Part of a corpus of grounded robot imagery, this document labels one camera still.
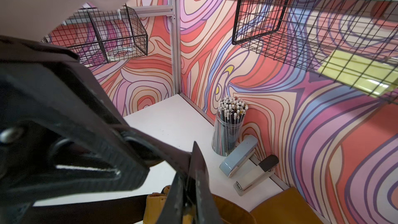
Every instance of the stapler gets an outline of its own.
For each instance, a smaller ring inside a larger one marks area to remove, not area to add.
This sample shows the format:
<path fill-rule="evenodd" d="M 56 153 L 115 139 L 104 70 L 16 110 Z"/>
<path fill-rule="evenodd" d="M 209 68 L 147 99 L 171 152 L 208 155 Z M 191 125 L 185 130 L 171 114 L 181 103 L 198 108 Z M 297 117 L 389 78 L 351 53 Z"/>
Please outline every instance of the stapler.
<path fill-rule="evenodd" d="M 232 177 L 235 172 L 243 165 L 253 154 L 257 146 L 257 138 L 248 135 L 245 139 L 229 154 L 220 164 L 220 169 L 227 177 Z"/>
<path fill-rule="evenodd" d="M 272 176 L 275 173 L 274 167 L 279 163 L 275 155 L 269 155 L 261 161 L 254 169 L 241 176 L 234 183 L 236 192 L 242 196 L 253 187 Z"/>

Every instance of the black wire basket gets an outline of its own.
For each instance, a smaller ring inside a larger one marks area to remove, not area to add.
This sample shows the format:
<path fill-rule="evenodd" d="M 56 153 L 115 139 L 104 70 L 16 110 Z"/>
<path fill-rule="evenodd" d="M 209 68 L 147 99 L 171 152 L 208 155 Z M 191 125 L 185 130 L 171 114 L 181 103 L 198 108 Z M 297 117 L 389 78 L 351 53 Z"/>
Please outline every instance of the black wire basket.
<path fill-rule="evenodd" d="M 127 6 L 117 11 L 80 9 L 41 41 L 67 47 L 86 67 L 148 55 L 148 34 Z"/>
<path fill-rule="evenodd" d="M 237 0 L 232 43 L 398 104 L 398 0 Z"/>

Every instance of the tan fabric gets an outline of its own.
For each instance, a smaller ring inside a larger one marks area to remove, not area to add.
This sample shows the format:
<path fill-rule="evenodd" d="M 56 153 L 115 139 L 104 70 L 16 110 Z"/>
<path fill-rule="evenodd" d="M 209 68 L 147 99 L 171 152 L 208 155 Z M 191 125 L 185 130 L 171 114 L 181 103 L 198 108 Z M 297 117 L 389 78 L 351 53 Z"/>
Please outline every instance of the tan fabric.
<path fill-rule="evenodd" d="M 147 206 L 145 207 L 143 224 L 155 224 L 158 220 L 164 203 L 166 202 L 167 194 L 170 191 L 170 186 L 166 186 L 162 191 L 164 194 L 153 193 L 147 196 Z M 187 214 L 182 218 L 182 224 L 191 224 L 192 220 L 193 217 Z"/>
<path fill-rule="evenodd" d="M 295 187 L 267 199 L 250 213 L 258 224 L 323 224 Z"/>
<path fill-rule="evenodd" d="M 153 193 L 147 196 L 147 206 L 144 213 L 144 224 L 155 224 L 162 212 L 166 195 Z"/>
<path fill-rule="evenodd" d="M 166 202 L 167 194 L 170 191 L 170 186 L 166 186 L 162 192 L 164 194 L 153 193 L 147 197 L 147 206 L 144 214 L 144 224 L 155 224 L 158 220 L 164 203 Z M 221 219 L 225 224 L 256 224 L 254 217 L 237 206 L 236 204 L 216 195 L 213 195 L 214 202 L 218 208 Z M 192 215 L 185 215 L 183 217 L 183 224 L 191 224 L 193 220 Z"/>
<path fill-rule="evenodd" d="M 238 205 L 217 195 L 213 199 L 225 224 L 256 224 L 253 216 Z"/>

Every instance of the light blue stapler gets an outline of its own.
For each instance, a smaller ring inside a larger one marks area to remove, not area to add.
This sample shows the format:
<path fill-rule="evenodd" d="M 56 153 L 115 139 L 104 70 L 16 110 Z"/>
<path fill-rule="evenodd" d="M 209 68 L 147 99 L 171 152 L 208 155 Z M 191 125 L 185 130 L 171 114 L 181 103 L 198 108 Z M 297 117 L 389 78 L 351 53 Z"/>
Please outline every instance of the light blue stapler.
<path fill-rule="evenodd" d="M 227 177 L 232 177 L 253 154 L 257 146 L 257 138 L 248 135 L 221 163 L 220 169 Z"/>

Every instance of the colorful swirl wallpaper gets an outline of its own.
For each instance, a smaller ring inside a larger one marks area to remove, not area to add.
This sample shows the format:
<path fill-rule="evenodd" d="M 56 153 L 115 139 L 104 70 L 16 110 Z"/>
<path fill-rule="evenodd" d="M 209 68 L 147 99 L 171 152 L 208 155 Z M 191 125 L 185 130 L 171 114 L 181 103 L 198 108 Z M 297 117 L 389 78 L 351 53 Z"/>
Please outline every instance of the colorful swirl wallpaper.
<path fill-rule="evenodd" d="M 92 73 L 122 116 L 172 96 L 170 31 L 166 17 L 142 18 L 148 56 L 92 67 Z"/>
<path fill-rule="evenodd" d="M 256 156 L 277 155 L 277 176 L 331 223 L 398 223 L 398 106 L 233 46 L 235 0 L 180 4 L 183 93 L 213 119 L 221 97 L 249 102 L 240 140 L 258 137 Z"/>
<path fill-rule="evenodd" d="M 167 0 L 129 0 L 127 2 L 127 5 L 132 7 L 161 4 L 167 4 Z M 172 95 L 170 31 L 167 18 L 164 16 L 146 17 L 142 18 L 141 22 L 148 33 L 148 56 L 90 67 L 122 116 Z M 123 37 L 123 33 L 126 32 L 125 24 L 119 20 L 107 21 L 101 26 L 100 34 L 106 38 Z M 59 26 L 49 34 L 47 40 L 61 46 L 90 42 L 95 40 L 95 34 L 91 29 L 81 24 Z M 92 46 L 86 46 L 84 50 L 75 52 L 80 55 L 84 55 L 81 52 L 90 53 L 91 50 L 100 52 L 98 47 L 94 47 L 94 44 Z M 95 54 L 88 60 L 95 61 Z"/>

